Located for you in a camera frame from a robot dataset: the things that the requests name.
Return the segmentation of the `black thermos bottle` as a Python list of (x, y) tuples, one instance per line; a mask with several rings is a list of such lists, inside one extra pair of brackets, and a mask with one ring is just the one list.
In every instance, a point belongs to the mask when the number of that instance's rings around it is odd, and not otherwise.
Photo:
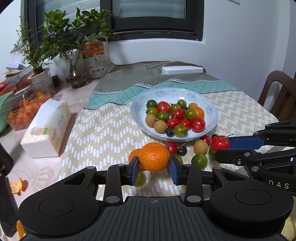
[(11, 188), (9, 180), (6, 177), (12, 167), (13, 158), (8, 154), (8, 152), (1, 145), (0, 150), (1, 159), (1, 186), (0, 186), (0, 218), (1, 218), (1, 228), (7, 237), (13, 237), (16, 233), (16, 222), (18, 221), (18, 208), (14, 200), (13, 194), (11, 193)]

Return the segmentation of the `stack of books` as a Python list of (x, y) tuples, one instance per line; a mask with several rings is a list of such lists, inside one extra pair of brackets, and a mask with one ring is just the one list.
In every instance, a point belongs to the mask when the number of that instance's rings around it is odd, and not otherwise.
[(13, 91), (17, 92), (26, 86), (30, 85), (29, 77), (34, 74), (30, 67), (26, 67), (20, 73), (13, 75), (6, 80), (4, 80), (1, 84), (4, 84), (5, 87), (1, 89), (0, 96)]

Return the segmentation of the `green lime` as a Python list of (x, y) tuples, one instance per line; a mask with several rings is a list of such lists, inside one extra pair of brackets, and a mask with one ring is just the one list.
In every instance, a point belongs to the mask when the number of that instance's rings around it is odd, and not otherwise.
[(205, 154), (196, 154), (191, 159), (191, 164), (198, 166), (201, 170), (204, 170), (207, 167), (208, 159)]

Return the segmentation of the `white tissue box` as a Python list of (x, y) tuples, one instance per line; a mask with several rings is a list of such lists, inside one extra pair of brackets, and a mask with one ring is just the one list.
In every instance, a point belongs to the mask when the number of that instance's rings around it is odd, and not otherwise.
[(48, 99), (30, 123), (21, 146), (31, 158), (59, 156), (71, 113), (65, 101)]

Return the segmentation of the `green ceramic dish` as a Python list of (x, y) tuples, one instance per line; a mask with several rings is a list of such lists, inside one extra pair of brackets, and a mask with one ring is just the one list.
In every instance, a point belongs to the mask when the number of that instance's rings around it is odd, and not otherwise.
[(5, 119), (5, 114), (7, 113), (9, 109), (9, 104), (7, 99), (14, 93), (14, 91), (10, 91), (4, 95), (1, 96), (1, 115), (0, 115), (0, 133), (4, 132), (6, 130), (6, 127), (8, 126), (8, 123)]

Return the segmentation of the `small potted plant white pot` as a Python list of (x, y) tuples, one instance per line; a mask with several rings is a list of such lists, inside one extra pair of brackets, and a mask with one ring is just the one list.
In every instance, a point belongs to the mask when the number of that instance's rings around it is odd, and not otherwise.
[(18, 40), (14, 44), (17, 52), (23, 57), (23, 63), (27, 63), (33, 74), (28, 78), (32, 85), (41, 86), (49, 91), (50, 95), (55, 93), (55, 87), (50, 75), (47, 63), (44, 63), (46, 55), (44, 50), (30, 37), (30, 30), (25, 23), (20, 24), (16, 30)]

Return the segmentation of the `orange peel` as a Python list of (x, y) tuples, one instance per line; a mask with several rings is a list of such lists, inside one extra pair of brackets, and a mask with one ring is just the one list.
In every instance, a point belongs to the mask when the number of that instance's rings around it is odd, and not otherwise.
[(25, 191), (26, 186), (22, 178), (19, 177), (17, 182), (10, 181), (10, 188), (12, 194), (20, 194)]

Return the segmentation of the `brown longan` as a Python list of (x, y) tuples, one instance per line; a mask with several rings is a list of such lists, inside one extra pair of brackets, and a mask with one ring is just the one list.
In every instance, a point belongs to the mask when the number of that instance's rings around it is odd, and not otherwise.
[(197, 140), (195, 143), (194, 143), (194, 153), (196, 155), (198, 154), (207, 154), (208, 152), (208, 144), (206, 141), (204, 140)]
[(165, 133), (167, 129), (167, 124), (163, 120), (158, 120), (154, 123), (154, 130), (157, 133)]
[(157, 121), (158, 119), (156, 118), (155, 115), (153, 114), (148, 114), (145, 118), (145, 123), (147, 124), (148, 127), (150, 128), (153, 128), (154, 127), (154, 124), (155, 122)]

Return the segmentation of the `printed paper bag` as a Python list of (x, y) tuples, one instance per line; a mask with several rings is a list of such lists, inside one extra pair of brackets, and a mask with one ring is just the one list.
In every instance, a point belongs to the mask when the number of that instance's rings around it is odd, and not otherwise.
[(108, 42), (96, 41), (86, 43), (82, 48), (82, 58), (88, 79), (102, 77), (109, 63)]

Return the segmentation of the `patterned tablecloth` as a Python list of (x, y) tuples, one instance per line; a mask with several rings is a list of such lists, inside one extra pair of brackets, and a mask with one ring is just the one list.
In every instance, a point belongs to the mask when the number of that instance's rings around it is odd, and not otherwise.
[(86, 167), (98, 171), (139, 157), (128, 196), (180, 196), (169, 159), (204, 171), (218, 166), (214, 155), (231, 137), (249, 136), (278, 119), (225, 81), (203, 74), (162, 75), (161, 63), (107, 68), (69, 135), (59, 172), (64, 179)]

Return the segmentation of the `wooden chair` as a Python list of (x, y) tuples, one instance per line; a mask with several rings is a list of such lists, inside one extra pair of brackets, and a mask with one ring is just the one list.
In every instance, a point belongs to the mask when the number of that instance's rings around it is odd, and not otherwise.
[(282, 71), (275, 70), (268, 75), (258, 103), (264, 106), (268, 91), (274, 82), (280, 83), (282, 87), (270, 113), (279, 121), (295, 119), (295, 79)]

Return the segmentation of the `large red tomato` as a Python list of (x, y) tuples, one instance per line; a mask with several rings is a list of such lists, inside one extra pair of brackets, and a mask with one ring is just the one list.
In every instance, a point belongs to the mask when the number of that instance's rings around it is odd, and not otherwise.
[(202, 118), (195, 118), (191, 121), (191, 129), (193, 132), (201, 133), (205, 130), (205, 121)]

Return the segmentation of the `white blue patterned bowl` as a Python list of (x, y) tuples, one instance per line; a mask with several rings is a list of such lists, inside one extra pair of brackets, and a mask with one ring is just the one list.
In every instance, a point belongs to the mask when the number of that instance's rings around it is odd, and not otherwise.
[[(193, 132), (191, 121), (197, 118), (192, 109), (203, 109), (205, 130)], [(145, 123), (148, 114), (166, 122), (166, 132), (157, 133)], [(217, 108), (209, 99), (191, 90), (180, 88), (151, 89), (138, 96), (131, 105), (131, 115), (138, 127), (148, 135), (164, 141), (193, 141), (214, 130), (218, 123)]]

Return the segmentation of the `dark framed window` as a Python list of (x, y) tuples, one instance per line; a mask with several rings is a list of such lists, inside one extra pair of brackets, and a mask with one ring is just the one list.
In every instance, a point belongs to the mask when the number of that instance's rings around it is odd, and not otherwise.
[(204, 1), (22, 1), (37, 43), (43, 32), (73, 39), (203, 39)]

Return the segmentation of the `white power strip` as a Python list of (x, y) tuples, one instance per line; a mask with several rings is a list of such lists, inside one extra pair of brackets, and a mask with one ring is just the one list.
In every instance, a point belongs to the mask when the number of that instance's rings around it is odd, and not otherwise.
[(162, 67), (162, 74), (176, 75), (176, 74), (200, 74), (204, 72), (203, 67), (198, 66), (166, 66)]

